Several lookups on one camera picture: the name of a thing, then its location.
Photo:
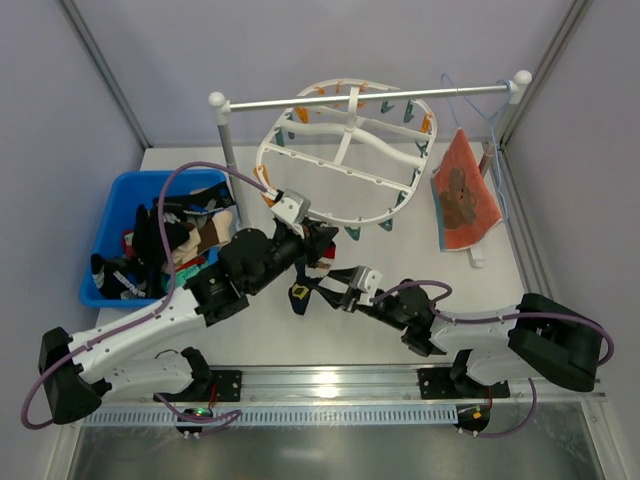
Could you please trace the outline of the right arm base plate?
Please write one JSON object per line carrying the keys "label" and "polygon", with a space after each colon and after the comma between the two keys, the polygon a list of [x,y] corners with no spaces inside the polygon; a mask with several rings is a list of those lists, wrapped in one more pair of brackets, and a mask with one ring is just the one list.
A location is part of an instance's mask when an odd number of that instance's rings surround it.
{"label": "right arm base plate", "polygon": [[466,374],[452,373],[450,367],[421,368],[416,371],[422,400],[477,399],[488,401],[510,397],[507,382],[485,386]]}

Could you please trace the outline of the white oval clip hanger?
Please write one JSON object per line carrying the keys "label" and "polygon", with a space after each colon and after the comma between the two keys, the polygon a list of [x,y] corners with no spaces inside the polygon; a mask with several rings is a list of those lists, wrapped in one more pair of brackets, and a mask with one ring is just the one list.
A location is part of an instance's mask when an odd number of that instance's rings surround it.
{"label": "white oval clip hanger", "polygon": [[390,232],[414,196],[437,136],[421,99],[381,99],[391,85],[354,78],[317,82],[301,98],[352,96],[356,105],[287,107],[258,147],[253,174],[265,187],[310,199],[311,216],[359,240],[365,227]]}

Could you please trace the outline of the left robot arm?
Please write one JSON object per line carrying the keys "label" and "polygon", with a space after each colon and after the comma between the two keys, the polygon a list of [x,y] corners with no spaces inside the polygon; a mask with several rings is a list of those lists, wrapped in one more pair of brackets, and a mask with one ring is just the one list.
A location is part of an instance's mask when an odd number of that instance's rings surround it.
{"label": "left robot arm", "polygon": [[56,327],[46,332],[36,386],[45,392],[51,423],[83,419],[119,393],[197,399],[211,373],[196,349],[154,361],[138,361],[137,356],[246,309],[249,297],[295,263],[317,262],[337,233],[335,227],[310,220],[303,222],[301,233],[277,222],[272,237],[243,229],[219,250],[215,263],[156,303],[102,328],[70,334]]}

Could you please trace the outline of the beige brown striped sock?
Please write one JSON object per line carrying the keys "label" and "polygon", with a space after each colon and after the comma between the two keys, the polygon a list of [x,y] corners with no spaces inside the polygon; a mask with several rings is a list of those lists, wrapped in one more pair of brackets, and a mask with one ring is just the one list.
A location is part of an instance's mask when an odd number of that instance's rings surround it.
{"label": "beige brown striped sock", "polygon": [[233,215],[230,211],[220,211],[208,218],[198,230],[200,235],[199,251],[225,245],[231,240]]}

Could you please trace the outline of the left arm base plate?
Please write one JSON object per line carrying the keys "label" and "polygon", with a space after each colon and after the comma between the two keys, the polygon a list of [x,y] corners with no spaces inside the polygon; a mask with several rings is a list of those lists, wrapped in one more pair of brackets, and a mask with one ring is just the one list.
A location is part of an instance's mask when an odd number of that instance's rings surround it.
{"label": "left arm base plate", "polygon": [[211,380],[199,400],[207,403],[236,403],[241,400],[243,372],[241,370],[213,369]]}

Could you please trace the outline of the black blue sport sock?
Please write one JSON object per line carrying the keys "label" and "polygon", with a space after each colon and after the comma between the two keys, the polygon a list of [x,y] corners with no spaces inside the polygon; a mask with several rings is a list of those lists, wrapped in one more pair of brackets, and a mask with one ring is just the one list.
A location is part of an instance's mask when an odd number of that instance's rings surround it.
{"label": "black blue sport sock", "polygon": [[90,259],[93,283],[109,300],[147,298],[147,269],[138,260],[124,257],[105,258],[92,254]]}
{"label": "black blue sport sock", "polygon": [[181,215],[206,216],[236,205],[225,181],[187,195],[167,196],[163,211]]}

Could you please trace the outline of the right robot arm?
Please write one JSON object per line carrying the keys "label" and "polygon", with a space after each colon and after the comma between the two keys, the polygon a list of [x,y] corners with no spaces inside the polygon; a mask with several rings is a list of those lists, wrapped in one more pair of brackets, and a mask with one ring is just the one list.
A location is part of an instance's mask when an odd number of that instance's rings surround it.
{"label": "right robot arm", "polygon": [[553,300],[526,293],[512,306],[476,314],[438,309],[426,287],[406,279],[383,291],[380,273],[365,267],[332,271],[343,292],[318,288],[334,309],[359,312],[401,333],[413,353],[449,355],[455,389],[471,397],[502,382],[542,377],[575,392],[590,392],[602,360],[604,329]]}

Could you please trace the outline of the navy christmas sock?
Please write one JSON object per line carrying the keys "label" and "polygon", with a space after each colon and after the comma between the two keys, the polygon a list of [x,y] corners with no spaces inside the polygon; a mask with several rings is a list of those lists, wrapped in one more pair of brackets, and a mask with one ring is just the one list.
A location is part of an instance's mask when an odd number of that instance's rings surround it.
{"label": "navy christmas sock", "polygon": [[296,266],[296,279],[288,290],[288,299],[295,314],[305,315],[311,293],[322,280],[321,276],[310,276],[304,264]]}
{"label": "navy christmas sock", "polygon": [[326,277],[332,268],[335,256],[336,244],[332,241],[322,256],[315,263],[305,267],[306,276],[311,279],[321,279]]}

